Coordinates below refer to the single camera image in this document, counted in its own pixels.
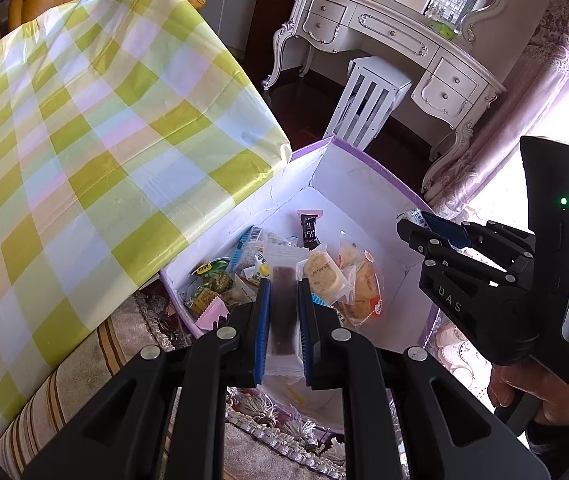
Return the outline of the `person right hand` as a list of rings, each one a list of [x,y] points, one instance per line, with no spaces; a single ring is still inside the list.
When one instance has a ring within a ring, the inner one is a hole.
[[[516,393],[531,394],[542,402],[534,415],[541,425],[569,426],[569,385],[535,361],[494,365],[487,394],[494,408],[508,408]]]

